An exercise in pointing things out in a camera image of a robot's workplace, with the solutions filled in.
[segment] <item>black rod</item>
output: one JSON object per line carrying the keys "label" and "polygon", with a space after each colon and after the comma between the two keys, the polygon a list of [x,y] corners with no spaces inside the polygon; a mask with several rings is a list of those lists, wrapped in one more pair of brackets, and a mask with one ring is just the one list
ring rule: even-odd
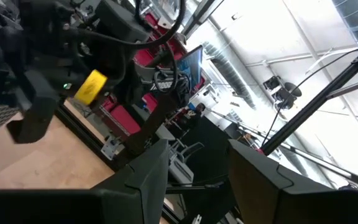
{"label": "black rod", "polygon": [[170,207],[168,207],[165,203],[162,206],[162,214],[161,214],[161,216],[169,224],[179,224],[180,220],[181,220],[178,217],[178,215],[174,211],[172,211],[172,209]]}
{"label": "black rod", "polygon": [[283,143],[296,129],[298,129],[314,112],[316,112],[328,100],[327,96],[335,90],[342,88],[351,78],[358,73],[358,63],[350,64],[330,84],[315,96],[298,114],[296,114],[283,128],[277,131],[260,149],[265,155],[272,153]]}
{"label": "black rod", "polygon": [[188,192],[205,192],[208,190],[219,190],[219,187],[205,187],[205,186],[194,186],[194,187],[167,187],[166,194],[185,194]]}

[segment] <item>ceiling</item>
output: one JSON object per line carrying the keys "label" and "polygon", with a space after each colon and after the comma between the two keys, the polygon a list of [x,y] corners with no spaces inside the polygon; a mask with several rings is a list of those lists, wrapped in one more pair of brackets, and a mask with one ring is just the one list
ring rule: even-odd
{"label": "ceiling", "polygon": [[[330,0],[286,0],[285,3],[318,53],[357,47]],[[237,72],[246,85],[261,86],[273,74],[280,76],[285,82],[298,84],[306,78],[305,72],[315,62],[282,0],[225,0],[214,12],[211,20],[213,26],[220,31],[217,35],[222,35],[228,43],[220,48],[230,47],[240,58],[242,69]],[[212,34],[206,33],[208,26],[211,24],[203,24],[190,37],[189,45],[199,44],[202,39],[213,42]],[[303,96],[296,100],[292,109],[282,112],[283,117],[290,119],[297,114],[329,83],[329,79],[335,78],[343,71],[357,54],[350,54],[328,67],[329,77],[319,72],[309,79],[300,88]],[[305,57],[301,60],[285,60],[300,55]],[[261,63],[264,60],[269,62],[276,59],[285,61],[271,63],[269,66]],[[328,58],[323,63],[333,59],[335,57]],[[347,85],[356,82],[358,74]],[[264,101],[266,104],[268,98],[267,102],[271,106],[272,93],[264,88],[260,89],[262,91],[254,92],[254,100]],[[358,121],[357,90],[345,95],[344,100],[336,98],[328,101],[296,132],[296,138],[307,151],[358,174],[358,124],[348,116],[349,110],[344,102],[349,105]],[[258,120],[262,119],[268,123],[273,121],[274,113],[254,114],[255,117],[262,115]],[[284,124],[284,121],[279,121],[279,126],[275,128],[278,129]],[[269,126],[260,128],[267,131]]]}

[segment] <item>computer monitor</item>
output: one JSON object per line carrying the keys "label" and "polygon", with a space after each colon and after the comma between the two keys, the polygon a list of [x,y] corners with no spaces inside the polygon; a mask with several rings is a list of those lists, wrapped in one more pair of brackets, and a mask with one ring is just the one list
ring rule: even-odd
{"label": "computer monitor", "polygon": [[200,45],[185,54],[177,61],[178,70],[185,72],[190,78],[193,89],[201,81],[201,64],[203,62],[203,46]]}

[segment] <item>black equipment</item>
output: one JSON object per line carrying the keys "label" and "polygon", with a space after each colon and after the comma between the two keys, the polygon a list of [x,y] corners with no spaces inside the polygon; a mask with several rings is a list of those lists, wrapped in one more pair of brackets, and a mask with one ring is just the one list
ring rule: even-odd
{"label": "black equipment", "polygon": [[269,78],[266,82],[264,82],[264,87],[268,91],[274,90],[274,88],[278,87],[280,85],[280,77],[273,76],[272,78]]}
{"label": "black equipment", "polygon": [[[149,38],[151,28],[128,10],[110,0],[102,0],[92,16],[78,7],[73,0],[0,1],[0,104],[18,107],[24,115],[7,125],[16,143],[41,139],[59,102],[81,87],[87,104],[110,94],[120,104],[133,104],[156,74],[171,78],[173,87],[188,81],[175,69],[136,65],[138,47],[110,41]],[[94,70],[105,82],[92,77]]]}
{"label": "black equipment", "polygon": [[[184,2],[175,28],[183,19]],[[175,63],[171,71],[133,62],[136,49],[148,46],[144,42],[150,31],[109,0],[101,0],[92,16],[69,0],[0,1],[0,104],[17,106],[24,115],[7,125],[16,143],[42,138],[59,103],[75,96],[93,70],[106,79],[97,90],[95,79],[90,81],[86,92],[92,93],[91,101],[113,93],[119,103],[135,103],[144,83],[173,76],[171,91],[162,95],[142,130],[130,136],[126,150],[115,158],[119,172],[91,190],[0,190],[0,223],[158,223],[167,188],[167,142],[147,150],[144,142],[165,113],[188,103],[190,89],[186,78],[177,77]],[[358,58],[262,146],[264,154],[274,151],[357,72]],[[228,154],[230,183],[223,186],[231,185],[246,223],[358,223],[358,191],[332,191],[234,140]],[[191,221],[189,217],[183,223]]]}
{"label": "black equipment", "polygon": [[358,223],[358,190],[333,190],[235,140],[229,179],[244,223]]}
{"label": "black equipment", "polygon": [[302,91],[299,88],[297,88],[294,83],[290,83],[290,82],[284,83],[284,89],[289,91],[291,93],[291,95],[293,95],[295,97],[302,96]]}
{"label": "black equipment", "polygon": [[272,98],[275,100],[275,106],[281,107],[281,109],[286,110],[291,109],[295,100],[297,100],[297,97],[292,95],[288,90],[284,88],[280,88],[275,93],[273,93]]}

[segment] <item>yellow label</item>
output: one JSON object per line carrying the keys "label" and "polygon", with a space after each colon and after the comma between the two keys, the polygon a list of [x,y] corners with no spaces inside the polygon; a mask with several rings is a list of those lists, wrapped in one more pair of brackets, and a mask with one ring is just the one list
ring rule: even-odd
{"label": "yellow label", "polygon": [[75,94],[74,98],[89,105],[96,98],[106,81],[107,77],[99,71],[93,70]]}

